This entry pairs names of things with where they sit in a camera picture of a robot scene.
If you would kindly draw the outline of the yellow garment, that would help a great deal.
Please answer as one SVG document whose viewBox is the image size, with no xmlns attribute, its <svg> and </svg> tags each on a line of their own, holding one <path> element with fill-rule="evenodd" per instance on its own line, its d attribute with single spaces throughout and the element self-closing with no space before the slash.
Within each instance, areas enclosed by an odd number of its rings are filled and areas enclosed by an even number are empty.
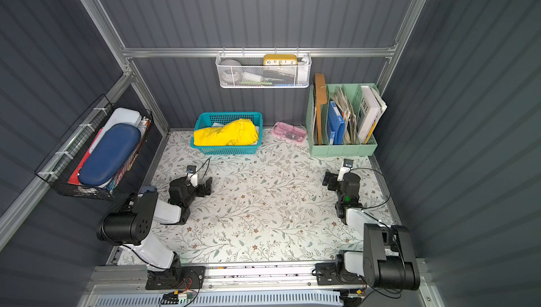
<svg viewBox="0 0 541 307">
<path fill-rule="evenodd" d="M 249 146 L 259 141 L 259 130 L 250 119 L 241 118 L 222 128 L 203 128 L 194 132 L 195 146 Z"/>
</svg>

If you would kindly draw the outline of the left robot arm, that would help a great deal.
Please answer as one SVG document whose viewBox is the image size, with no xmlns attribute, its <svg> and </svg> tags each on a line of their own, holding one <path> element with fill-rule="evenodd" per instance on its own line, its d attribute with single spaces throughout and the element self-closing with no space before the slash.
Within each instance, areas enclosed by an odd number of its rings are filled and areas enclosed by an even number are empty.
<svg viewBox="0 0 541 307">
<path fill-rule="evenodd" d="M 133 252 L 143 261 L 147 265 L 150 287 L 180 284 L 187 277 L 180 258 L 152 232 L 152 223 L 186 224 L 191 204 L 197 197 L 211 195 L 212 182 L 212 177 L 197 185 L 187 176 L 174 179 L 169 184 L 168 201 L 159 198 L 156 187 L 145 187 L 143 192 L 131 194 L 102 218 L 97 237 Z"/>
</svg>

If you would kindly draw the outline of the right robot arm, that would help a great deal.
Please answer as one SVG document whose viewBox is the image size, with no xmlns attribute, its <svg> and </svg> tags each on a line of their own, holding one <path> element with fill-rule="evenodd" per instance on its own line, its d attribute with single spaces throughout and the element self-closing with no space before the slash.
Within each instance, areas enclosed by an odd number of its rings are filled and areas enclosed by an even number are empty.
<svg viewBox="0 0 541 307">
<path fill-rule="evenodd" d="M 369 287 L 386 290 L 417 290 L 421 276 L 410 231 L 403 225 L 388 225 L 359 202 L 360 176 L 351 172 L 326 172 L 322 186 L 337 194 L 336 214 L 342 223 L 363 237 L 361 251 L 342 250 L 337 255 L 334 276 L 357 277 Z"/>
</svg>

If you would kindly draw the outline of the tape roll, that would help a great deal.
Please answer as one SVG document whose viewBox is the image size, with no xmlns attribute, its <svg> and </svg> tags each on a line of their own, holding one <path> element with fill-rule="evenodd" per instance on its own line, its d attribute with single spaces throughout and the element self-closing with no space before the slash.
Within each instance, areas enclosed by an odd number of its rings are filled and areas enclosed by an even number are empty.
<svg viewBox="0 0 541 307">
<path fill-rule="evenodd" d="M 222 60 L 218 64 L 218 77 L 221 84 L 238 83 L 242 79 L 242 64 L 233 59 Z"/>
</svg>

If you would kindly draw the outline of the blue folder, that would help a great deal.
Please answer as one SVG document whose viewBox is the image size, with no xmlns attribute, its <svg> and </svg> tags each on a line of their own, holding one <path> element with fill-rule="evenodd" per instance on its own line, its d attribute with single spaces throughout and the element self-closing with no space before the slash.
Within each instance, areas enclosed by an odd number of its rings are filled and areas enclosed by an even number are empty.
<svg viewBox="0 0 541 307">
<path fill-rule="evenodd" d="M 345 137 L 345 121 L 334 101 L 329 101 L 327 135 L 329 145 L 341 145 Z"/>
</svg>

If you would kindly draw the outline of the pink plastic box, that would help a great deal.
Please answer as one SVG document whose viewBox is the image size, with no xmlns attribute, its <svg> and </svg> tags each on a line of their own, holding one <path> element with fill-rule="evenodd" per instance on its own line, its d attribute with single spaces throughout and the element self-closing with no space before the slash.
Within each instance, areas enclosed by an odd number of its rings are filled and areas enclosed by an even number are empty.
<svg viewBox="0 0 541 307">
<path fill-rule="evenodd" d="M 301 145 L 307 138 L 307 131 L 284 122 L 277 122 L 270 131 L 270 134 L 286 142 Z"/>
</svg>

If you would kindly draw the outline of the green file organizer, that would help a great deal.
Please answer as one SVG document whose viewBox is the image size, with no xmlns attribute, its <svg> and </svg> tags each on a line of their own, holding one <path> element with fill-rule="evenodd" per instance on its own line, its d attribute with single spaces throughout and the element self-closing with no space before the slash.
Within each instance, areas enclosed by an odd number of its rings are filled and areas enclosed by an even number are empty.
<svg viewBox="0 0 541 307">
<path fill-rule="evenodd" d="M 327 100 L 331 101 L 335 90 L 340 89 L 349 101 L 350 111 L 356 115 L 361 115 L 362 86 L 362 84 L 327 84 Z M 345 133 L 339 136 L 328 125 L 328 114 L 331 111 L 328 104 L 324 104 L 321 107 L 321 112 L 317 112 L 314 86 L 310 85 L 305 119 L 310 155 L 317 158 L 373 155 L 378 147 L 375 137 L 370 137 L 367 143 L 363 144 L 359 140 L 357 133 L 350 131 L 349 123 L 345 123 Z"/>
</svg>

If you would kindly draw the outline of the teal plastic basket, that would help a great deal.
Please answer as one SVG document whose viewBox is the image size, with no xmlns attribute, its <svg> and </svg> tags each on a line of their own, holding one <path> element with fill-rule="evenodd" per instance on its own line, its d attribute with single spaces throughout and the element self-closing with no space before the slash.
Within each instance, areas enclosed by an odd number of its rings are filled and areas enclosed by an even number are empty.
<svg viewBox="0 0 541 307">
<path fill-rule="evenodd" d="M 191 146 L 207 155 L 255 154 L 263 139 L 259 112 L 213 112 L 199 116 Z"/>
</svg>

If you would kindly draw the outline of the brown board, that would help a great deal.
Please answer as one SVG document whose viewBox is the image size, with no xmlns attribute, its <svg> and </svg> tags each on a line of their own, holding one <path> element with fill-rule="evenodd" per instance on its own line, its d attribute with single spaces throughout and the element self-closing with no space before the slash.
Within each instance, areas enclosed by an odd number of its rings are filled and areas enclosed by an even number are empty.
<svg viewBox="0 0 541 307">
<path fill-rule="evenodd" d="M 315 92 L 316 92 L 316 131 L 318 145 L 323 143 L 323 130 L 322 130 L 322 107 L 327 104 L 327 89 L 325 83 L 325 76 L 321 73 L 315 74 Z"/>
</svg>

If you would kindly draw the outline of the white book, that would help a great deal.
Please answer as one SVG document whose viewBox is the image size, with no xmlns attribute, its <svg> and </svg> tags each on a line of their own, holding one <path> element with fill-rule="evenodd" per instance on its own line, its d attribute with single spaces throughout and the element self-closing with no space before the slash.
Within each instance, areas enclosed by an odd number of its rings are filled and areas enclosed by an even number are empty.
<svg viewBox="0 0 541 307">
<path fill-rule="evenodd" d="M 379 91 L 373 87 L 361 86 L 360 123 L 357 125 L 357 137 L 360 144 L 367 144 L 380 118 L 387 110 Z"/>
</svg>

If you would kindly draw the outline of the blue oval case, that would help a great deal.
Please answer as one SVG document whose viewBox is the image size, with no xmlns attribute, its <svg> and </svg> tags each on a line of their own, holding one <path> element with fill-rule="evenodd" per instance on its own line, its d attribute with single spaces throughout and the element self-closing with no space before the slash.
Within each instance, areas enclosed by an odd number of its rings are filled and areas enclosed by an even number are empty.
<svg viewBox="0 0 541 307">
<path fill-rule="evenodd" d="M 88 187 L 107 184 L 127 161 L 140 139 L 141 133 L 135 126 L 114 125 L 86 160 L 79 174 L 80 184 Z"/>
</svg>

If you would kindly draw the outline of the white flat box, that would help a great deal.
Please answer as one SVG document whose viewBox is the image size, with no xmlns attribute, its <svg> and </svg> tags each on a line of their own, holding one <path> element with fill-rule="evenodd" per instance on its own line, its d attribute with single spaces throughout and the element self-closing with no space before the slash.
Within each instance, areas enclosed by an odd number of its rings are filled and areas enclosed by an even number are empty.
<svg viewBox="0 0 541 307">
<path fill-rule="evenodd" d="M 92 145 L 88 149 L 88 152 L 91 154 L 99 141 L 105 133 L 111 129 L 114 125 L 117 124 L 128 124 L 137 127 L 139 122 L 142 120 L 142 116 L 138 111 L 134 111 L 127 108 L 117 108 L 108 119 L 103 128 L 98 132 L 98 135 L 94 139 Z"/>
</svg>

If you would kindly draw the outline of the red folder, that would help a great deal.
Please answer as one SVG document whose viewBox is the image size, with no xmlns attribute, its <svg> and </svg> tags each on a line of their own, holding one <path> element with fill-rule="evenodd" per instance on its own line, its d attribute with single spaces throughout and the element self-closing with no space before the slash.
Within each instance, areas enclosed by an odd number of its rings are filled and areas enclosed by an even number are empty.
<svg viewBox="0 0 541 307">
<path fill-rule="evenodd" d="M 101 137 L 103 136 L 102 131 L 103 129 L 101 128 L 98 132 L 98 135 L 94 138 L 90 148 L 85 152 L 83 158 L 80 160 L 80 163 L 77 165 L 76 169 L 73 171 L 73 173 L 69 177 L 68 184 L 80 185 L 80 180 L 79 180 L 80 171 L 83 168 L 86 160 L 90 157 L 91 153 L 94 151 Z"/>
</svg>

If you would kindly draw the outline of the yellow clock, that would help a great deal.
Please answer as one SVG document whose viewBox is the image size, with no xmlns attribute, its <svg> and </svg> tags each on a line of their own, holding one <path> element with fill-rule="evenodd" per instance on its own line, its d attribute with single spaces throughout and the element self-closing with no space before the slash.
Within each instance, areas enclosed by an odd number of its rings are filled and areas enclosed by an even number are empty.
<svg viewBox="0 0 541 307">
<path fill-rule="evenodd" d="M 297 56 L 294 54 L 267 54 L 263 57 L 264 66 L 297 66 Z"/>
</svg>

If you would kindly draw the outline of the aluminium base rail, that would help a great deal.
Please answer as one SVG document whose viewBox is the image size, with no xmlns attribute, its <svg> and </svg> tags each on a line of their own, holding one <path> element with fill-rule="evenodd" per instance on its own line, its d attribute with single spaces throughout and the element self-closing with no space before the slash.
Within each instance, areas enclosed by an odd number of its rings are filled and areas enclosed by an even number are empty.
<svg viewBox="0 0 541 307">
<path fill-rule="evenodd" d="M 443 306 L 423 260 L 418 269 L 416 291 L 374 291 L 334 261 L 207 263 L 183 267 L 174 288 L 151 290 L 145 266 L 102 266 L 79 306 Z"/>
</svg>

